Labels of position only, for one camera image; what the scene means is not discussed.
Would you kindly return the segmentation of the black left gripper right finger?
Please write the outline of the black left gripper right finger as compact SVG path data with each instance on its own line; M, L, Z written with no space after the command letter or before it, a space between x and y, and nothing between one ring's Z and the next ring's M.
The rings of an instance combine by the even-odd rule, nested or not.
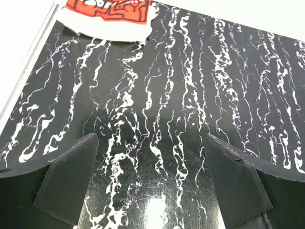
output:
M303 229L305 176L213 136L204 151L227 229Z

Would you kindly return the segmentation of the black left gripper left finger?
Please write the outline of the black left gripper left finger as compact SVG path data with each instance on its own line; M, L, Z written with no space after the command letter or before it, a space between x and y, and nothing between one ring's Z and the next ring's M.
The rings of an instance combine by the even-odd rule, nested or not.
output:
M90 133L52 153L0 170L2 229L78 224L99 146Z

